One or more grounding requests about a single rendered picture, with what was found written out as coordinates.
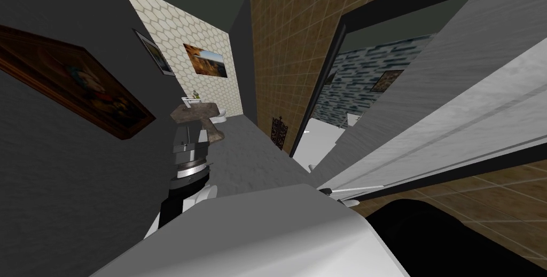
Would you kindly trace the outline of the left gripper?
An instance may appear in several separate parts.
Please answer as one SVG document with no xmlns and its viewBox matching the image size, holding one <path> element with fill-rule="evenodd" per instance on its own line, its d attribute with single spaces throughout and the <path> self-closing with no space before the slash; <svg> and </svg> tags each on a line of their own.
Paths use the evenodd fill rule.
<svg viewBox="0 0 547 277">
<path fill-rule="evenodd" d="M 195 167 L 206 163 L 208 155 L 208 132 L 197 124 L 177 127 L 173 142 L 173 153 L 177 167 Z"/>
</svg>

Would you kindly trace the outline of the orange landscape picture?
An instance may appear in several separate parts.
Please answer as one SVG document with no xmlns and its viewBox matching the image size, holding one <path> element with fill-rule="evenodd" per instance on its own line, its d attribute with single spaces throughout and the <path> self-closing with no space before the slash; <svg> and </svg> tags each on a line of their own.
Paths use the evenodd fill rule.
<svg viewBox="0 0 547 277">
<path fill-rule="evenodd" d="M 226 67 L 220 54 L 183 44 L 196 74 L 227 78 Z"/>
</svg>

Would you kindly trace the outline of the small black framed picture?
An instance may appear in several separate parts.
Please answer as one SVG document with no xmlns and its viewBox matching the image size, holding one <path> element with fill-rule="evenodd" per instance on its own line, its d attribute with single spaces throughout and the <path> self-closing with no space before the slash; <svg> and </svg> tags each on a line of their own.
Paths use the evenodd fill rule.
<svg viewBox="0 0 547 277">
<path fill-rule="evenodd" d="M 136 29 L 133 29 L 133 32 L 140 39 L 140 41 L 143 44 L 144 48 L 147 50 L 147 52 L 149 53 L 151 58 L 154 60 L 155 64 L 160 69 L 160 71 L 164 75 L 175 76 L 175 73 L 173 72 L 173 70 L 170 67 L 169 63 L 166 61 L 166 59 L 163 56 L 163 54 L 162 54 L 161 50 L 159 49 L 159 47 L 151 39 L 145 37 L 144 35 L 142 35 Z"/>
</svg>

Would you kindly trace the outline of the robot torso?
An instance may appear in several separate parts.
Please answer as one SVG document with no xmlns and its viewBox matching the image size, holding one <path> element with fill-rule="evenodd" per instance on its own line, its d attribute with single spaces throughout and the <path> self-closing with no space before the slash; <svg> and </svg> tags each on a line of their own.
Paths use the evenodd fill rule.
<svg viewBox="0 0 547 277">
<path fill-rule="evenodd" d="M 409 277 L 364 217 L 293 185 L 204 200 L 91 277 Z"/>
</svg>

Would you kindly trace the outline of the brown framed dark painting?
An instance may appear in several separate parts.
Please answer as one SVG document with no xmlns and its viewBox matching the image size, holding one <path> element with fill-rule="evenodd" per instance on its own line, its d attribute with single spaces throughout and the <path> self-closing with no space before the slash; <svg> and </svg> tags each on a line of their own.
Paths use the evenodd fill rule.
<svg viewBox="0 0 547 277">
<path fill-rule="evenodd" d="M 118 139 L 155 121 L 81 46 L 0 25 L 0 69 Z"/>
</svg>

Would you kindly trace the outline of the grey door leaf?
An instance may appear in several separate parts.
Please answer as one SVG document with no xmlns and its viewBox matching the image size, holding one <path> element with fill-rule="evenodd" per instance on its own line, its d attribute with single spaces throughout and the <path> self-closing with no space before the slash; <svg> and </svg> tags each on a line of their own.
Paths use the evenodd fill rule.
<svg viewBox="0 0 547 277">
<path fill-rule="evenodd" d="M 384 21 L 448 0 L 372 0 Z M 304 182 L 366 193 L 547 144 L 547 0 L 466 0 Z"/>
</svg>

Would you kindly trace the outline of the brown stone pedestal sink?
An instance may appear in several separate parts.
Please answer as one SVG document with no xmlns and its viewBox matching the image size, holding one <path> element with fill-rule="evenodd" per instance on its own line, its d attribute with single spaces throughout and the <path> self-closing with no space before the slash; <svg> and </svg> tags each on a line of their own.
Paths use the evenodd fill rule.
<svg viewBox="0 0 547 277">
<path fill-rule="evenodd" d="M 208 140 L 211 144 L 217 143 L 225 138 L 215 124 L 210 120 L 211 117 L 219 116 L 219 106 L 214 102 L 205 102 L 201 98 L 181 97 L 183 101 L 173 110 L 170 117 L 177 123 L 187 123 L 199 121 L 202 128 L 208 132 Z"/>
</svg>

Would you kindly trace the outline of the dark ornamental wall grille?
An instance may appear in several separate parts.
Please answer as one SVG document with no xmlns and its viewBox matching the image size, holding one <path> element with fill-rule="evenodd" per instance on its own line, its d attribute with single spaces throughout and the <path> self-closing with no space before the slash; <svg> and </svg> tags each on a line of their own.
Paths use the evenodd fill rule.
<svg viewBox="0 0 547 277">
<path fill-rule="evenodd" d="M 283 122 L 283 118 L 281 116 L 278 118 L 274 117 L 272 119 L 270 139 L 280 150 L 284 147 L 287 131 L 288 126 Z"/>
</svg>

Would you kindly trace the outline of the brown picture on tiled wall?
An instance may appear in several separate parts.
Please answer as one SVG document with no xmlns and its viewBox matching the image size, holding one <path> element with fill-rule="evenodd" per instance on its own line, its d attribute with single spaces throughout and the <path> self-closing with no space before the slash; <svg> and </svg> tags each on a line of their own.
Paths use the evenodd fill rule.
<svg viewBox="0 0 547 277">
<path fill-rule="evenodd" d="M 384 93 L 393 82 L 403 73 L 403 70 L 388 70 L 375 82 L 370 92 Z"/>
</svg>

